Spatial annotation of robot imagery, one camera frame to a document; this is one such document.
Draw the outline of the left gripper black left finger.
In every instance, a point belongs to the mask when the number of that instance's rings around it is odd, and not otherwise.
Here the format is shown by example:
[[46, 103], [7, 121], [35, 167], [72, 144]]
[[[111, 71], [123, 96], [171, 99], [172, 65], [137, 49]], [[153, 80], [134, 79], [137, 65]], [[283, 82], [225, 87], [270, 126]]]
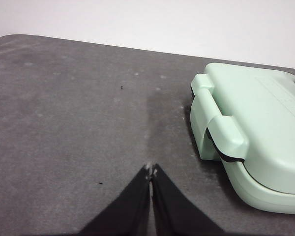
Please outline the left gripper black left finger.
[[124, 190], [79, 232], [83, 236], [147, 234], [150, 165], [144, 165]]

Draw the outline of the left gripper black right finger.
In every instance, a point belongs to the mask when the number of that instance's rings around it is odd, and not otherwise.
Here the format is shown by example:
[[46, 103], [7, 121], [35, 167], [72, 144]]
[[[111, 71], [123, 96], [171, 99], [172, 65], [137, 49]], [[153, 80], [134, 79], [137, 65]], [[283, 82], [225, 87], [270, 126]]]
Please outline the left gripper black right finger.
[[189, 201], [160, 165], [153, 165], [152, 199], [159, 236], [219, 236], [224, 234], [213, 220]]

